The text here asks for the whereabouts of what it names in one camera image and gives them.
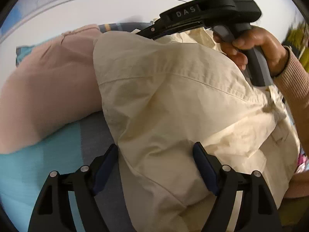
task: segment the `pink garment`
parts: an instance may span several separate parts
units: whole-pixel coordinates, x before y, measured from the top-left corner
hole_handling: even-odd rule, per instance
[[[88,25],[43,43],[24,58],[0,94],[0,153],[36,144],[67,123],[102,110]]]

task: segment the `hand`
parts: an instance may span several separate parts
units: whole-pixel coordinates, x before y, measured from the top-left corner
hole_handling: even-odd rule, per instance
[[[221,49],[241,70],[246,69],[248,58],[238,50],[248,50],[254,46],[261,46],[271,76],[279,75],[288,61],[288,51],[267,30],[254,27],[246,31],[233,43],[224,42],[219,35],[214,33],[214,41],[220,43]]]

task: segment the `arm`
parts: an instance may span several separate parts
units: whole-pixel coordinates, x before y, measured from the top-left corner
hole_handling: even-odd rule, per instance
[[[233,44],[222,42],[218,35],[214,35],[214,40],[221,44],[222,51],[241,70],[246,68],[248,59],[238,49],[251,49],[256,45],[262,47],[273,81],[290,106],[299,140],[309,155],[309,74],[294,54],[271,33],[259,27],[247,31]],[[308,195],[309,172],[294,175],[285,196],[293,198]]]

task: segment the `metal screw head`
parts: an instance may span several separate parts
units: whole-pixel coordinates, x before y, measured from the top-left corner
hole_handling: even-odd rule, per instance
[[[231,167],[228,166],[228,165],[223,165],[223,166],[222,166],[222,169],[223,169],[223,171],[225,171],[225,172],[231,171]]]
[[[55,177],[57,174],[58,174],[57,171],[52,171],[52,172],[50,172],[49,176]]]
[[[261,173],[259,171],[254,171],[253,174],[256,176],[256,177],[261,177]]]
[[[80,170],[81,170],[82,172],[87,172],[87,171],[89,170],[89,167],[88,167],[88,166],[82,166],[82,167],[80,168]]]

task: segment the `blue fabric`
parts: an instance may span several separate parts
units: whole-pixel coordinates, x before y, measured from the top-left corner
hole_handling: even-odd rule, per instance
[[[36,199],[49,172],[71,173],[83,165],[79,122],[66,125],[36,145],[0,155],[0,200],[19,232],[27,232]],[[70,194],[77,231],[84,231]]]
[[[35,46],[36,45],[22,46],[16,48],[16,52],[18,52],[18,54],[16,55],[16,66],[18,66],[21,61],[32,52],[32,49]]]

